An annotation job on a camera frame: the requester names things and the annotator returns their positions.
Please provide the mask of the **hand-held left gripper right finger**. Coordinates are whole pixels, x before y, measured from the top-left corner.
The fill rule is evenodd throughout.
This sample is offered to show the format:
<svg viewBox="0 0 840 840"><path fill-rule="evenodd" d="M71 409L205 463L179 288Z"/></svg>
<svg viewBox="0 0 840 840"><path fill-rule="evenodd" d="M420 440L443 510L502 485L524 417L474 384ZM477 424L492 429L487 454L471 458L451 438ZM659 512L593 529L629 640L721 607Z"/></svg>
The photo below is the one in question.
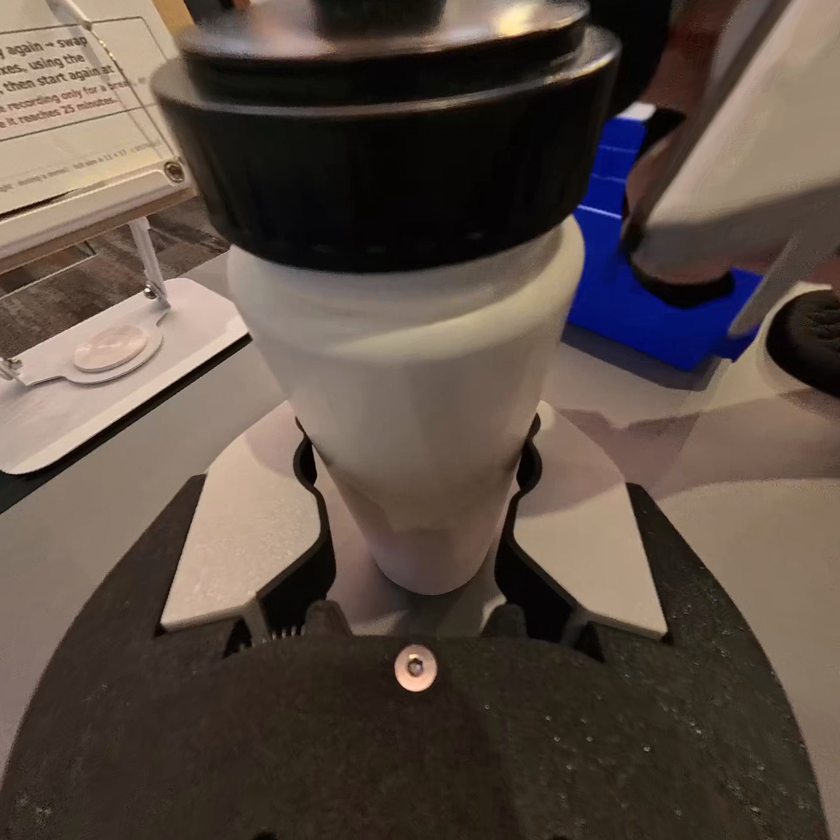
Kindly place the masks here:
<svg viewBox="0 0 840 840"><path fill-rule="evenodd" d="M530 639L575 644L591 624L667 635L622 471L547 403L521 452L494 575Z"/></svg>

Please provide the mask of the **black bottle lid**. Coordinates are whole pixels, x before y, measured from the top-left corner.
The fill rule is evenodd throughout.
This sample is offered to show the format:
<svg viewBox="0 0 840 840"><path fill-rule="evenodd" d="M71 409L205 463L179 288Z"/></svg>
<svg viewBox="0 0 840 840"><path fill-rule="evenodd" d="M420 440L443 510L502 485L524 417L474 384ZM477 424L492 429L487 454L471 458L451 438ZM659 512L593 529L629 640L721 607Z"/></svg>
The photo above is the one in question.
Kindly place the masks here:
<svg viewBox="0 0 840 840"><path fill-rule="evenodd" d="M264 2L177 44L150 89L216 230L277 264L362 274L562 224L621 55L586 2Z"/></svg>

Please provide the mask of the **instruction sheet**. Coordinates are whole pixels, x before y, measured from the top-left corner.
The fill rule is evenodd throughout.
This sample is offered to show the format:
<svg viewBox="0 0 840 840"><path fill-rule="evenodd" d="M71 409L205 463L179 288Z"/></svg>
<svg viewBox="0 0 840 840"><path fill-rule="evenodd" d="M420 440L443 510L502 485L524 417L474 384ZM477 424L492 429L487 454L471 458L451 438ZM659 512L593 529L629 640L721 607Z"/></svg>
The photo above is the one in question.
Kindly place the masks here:
<svg viewBox="0 0 840 840"><path fill-rule="evenodd" d="M174 55L149 1L2 1L2 213L175 159L150 86Z"/></svg>

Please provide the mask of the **white sign stand base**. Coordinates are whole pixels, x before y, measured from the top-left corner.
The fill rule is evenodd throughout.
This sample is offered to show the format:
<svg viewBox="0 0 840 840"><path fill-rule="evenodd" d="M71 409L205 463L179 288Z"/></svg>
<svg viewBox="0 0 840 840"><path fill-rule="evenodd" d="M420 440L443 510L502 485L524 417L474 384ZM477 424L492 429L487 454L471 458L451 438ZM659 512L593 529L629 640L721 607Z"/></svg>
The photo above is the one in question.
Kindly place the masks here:
<svg viewBox="0 0 840 840"><path fill-rule="evenodd" d="M165 280L146 217L189 197L176 158L2 217L2 272L106 224L128 223L143 290L17 357L2 357L1 467L52 466L185 375L247 337L235 305L185 277Z"/></svg>

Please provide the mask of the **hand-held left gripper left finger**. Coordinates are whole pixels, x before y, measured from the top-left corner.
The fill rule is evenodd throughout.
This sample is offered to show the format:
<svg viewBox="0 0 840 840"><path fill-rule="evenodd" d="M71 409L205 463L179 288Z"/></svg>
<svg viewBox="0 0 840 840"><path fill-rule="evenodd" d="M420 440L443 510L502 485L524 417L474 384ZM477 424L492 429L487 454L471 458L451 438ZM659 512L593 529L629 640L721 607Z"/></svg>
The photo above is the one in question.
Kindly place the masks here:
<svg viewBox="0 0 840 840"><path fill-rule="evenodd" d="M223 620L299 634L336 575L312 443L279 406L206 472L161 615L167 632Z"/></svg>

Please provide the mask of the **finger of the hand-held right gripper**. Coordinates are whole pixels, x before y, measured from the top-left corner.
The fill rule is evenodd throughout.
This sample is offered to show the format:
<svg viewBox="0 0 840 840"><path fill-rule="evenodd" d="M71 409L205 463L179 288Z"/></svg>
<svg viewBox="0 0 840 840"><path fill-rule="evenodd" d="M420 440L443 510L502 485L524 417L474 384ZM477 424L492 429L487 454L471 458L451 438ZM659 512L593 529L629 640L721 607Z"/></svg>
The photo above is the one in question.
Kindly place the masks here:
<svg viewBox="0 0 840 840"><path fill-rule="evenodd" d="M838 2L732 2L625 243L644 272L838 261Z"/></svg>

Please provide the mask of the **white bottle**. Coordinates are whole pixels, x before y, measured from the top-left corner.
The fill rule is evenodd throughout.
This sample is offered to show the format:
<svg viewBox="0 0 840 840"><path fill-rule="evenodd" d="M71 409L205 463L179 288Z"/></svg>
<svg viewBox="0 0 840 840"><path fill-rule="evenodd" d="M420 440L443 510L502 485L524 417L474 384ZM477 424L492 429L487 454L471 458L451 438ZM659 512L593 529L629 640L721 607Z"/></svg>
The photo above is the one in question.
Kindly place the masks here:
<svg viewBox="0 0 840 840"><path fill-rule="evenodd" d="M408 272L282 266L227 283L380 570L441 595L482 565L585 260L573 216L490 257Z"/></svg>

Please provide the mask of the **black wrist rest pad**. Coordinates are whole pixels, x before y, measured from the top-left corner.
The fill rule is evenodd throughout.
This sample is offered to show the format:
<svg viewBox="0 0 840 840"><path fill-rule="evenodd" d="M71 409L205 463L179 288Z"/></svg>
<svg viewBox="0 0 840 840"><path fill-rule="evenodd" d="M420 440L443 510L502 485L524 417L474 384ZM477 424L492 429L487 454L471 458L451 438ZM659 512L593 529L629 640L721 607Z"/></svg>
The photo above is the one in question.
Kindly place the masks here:
<svg viewBox="0 0 840 840"><path fill-rule="evenodd" d="M839 397L839 300L834 291L811 290L787 301L770 321L765 344L783 372Z"/></svg>

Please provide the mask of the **person's right hand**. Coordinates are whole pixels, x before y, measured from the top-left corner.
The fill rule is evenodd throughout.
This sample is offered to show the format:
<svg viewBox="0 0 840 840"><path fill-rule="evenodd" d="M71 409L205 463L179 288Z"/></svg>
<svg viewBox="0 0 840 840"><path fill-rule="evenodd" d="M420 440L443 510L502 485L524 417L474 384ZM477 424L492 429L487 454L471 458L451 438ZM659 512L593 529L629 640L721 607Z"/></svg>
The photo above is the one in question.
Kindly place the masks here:
<svg viewBox="0 0 840 840"><path fill-rule="evenodd" d="M706 259L679 266L656 266L650 260L632 258L633 266L644 276L672 286L697 286L724 277L732 269L730 260Z"/></svg>

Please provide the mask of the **blue plastic bin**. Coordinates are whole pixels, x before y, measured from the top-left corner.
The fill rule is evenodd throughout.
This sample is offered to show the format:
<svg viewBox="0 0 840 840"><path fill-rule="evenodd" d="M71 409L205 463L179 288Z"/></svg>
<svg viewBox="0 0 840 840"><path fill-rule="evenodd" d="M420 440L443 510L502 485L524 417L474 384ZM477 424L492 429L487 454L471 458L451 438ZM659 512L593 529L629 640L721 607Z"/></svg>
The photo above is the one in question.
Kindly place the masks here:
<svg viewBox="0 0 840 840"><path fill-rule="evenodd" d="M736 361L759 328L737 337L730 322L760 283L734 269L705 287L646 278L620 250L627 178L651 147L684 120L678 111L638 103L604 126L587 192L574 212L584 269L569 322L680 371L713 359Z"/></svg>

